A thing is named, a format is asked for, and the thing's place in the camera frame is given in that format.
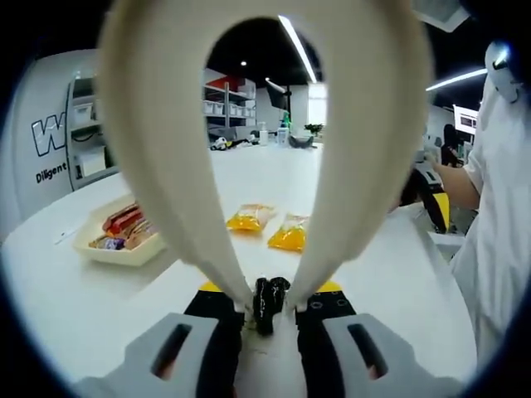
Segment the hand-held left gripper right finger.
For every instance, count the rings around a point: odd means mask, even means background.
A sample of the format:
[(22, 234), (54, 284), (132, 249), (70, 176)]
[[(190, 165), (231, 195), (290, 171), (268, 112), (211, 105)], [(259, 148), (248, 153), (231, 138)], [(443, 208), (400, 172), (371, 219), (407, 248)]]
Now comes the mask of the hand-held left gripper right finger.
[(455, 397), (457, 381), (421, 366), (413, 347), (329, 280), (295, 313), (309, 397)]

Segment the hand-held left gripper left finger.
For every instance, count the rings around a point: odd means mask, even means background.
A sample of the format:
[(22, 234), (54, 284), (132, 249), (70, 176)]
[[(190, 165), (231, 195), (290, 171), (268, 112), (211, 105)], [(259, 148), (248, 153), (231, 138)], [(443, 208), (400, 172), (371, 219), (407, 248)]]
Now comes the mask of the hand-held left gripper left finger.
[(213, 282), (183, 313), (170, 313), (132, 340), (124, 360), (78, 383), (80, 397), (232, 397), (244, 315)]

